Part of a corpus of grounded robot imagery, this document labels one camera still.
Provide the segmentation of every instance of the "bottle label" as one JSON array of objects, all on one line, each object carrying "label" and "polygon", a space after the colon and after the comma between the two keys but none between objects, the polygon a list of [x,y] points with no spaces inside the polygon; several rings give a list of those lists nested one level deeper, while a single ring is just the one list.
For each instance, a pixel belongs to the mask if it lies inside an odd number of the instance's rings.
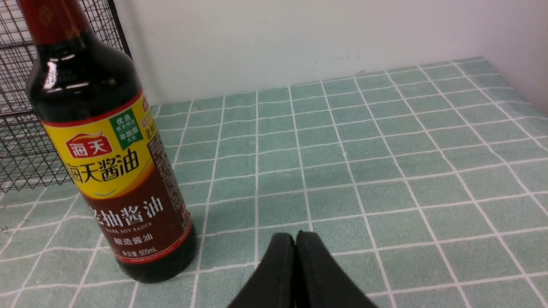
[{"label": "bottle label", "polygon": [[189,236],[190,214],[142,92],[99,117],[42,123],[119,260],[157,260]]}]

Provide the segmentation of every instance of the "dark soy sauce bottle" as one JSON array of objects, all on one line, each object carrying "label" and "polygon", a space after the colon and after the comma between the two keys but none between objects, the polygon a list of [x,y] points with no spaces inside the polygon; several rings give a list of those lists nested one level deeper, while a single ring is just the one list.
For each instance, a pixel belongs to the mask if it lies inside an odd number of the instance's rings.
[{"label": "dark soy sauce bottle", "polygon": [[76,0],[19,0],[38,51],[27,96],[122,270],[174,277],[197,240],[131,59]]}]

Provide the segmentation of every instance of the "yellow label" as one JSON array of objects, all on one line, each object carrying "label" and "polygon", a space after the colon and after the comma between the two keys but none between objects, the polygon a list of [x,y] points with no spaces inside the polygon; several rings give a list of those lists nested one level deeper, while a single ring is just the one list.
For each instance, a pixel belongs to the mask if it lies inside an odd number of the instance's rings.
[{"label": "yellow label", "polygon": [[72,180],[90,198],[123,196],[153,170],[148,143],[158,129],[142,94],[97,118],[43,124]]}]

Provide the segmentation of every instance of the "grid pattern tablecloth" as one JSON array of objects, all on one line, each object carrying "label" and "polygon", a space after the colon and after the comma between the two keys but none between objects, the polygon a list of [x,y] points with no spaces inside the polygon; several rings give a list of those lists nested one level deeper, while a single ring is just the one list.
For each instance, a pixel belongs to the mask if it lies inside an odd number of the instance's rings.
[{"label": "grid pattern tablecloth", "polygon": [[223,307],[298,230],[380,307],[546,306],[548,119],[483,58],[155,111],[194,262],[135,283],[73,185],[10,192],[0,307]]}]

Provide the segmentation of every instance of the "metal wire basket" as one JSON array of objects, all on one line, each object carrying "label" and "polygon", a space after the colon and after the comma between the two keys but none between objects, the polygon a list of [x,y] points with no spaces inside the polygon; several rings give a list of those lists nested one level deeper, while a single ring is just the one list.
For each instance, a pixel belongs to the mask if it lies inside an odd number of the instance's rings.
[{"label": "metal wire basket", "polygon": [[[113,0],[81,0],[100,40],[131,56]],[[32,110],[25,83],[37,53],[16,0],[0,0],[0,190],[71,181]]]}]

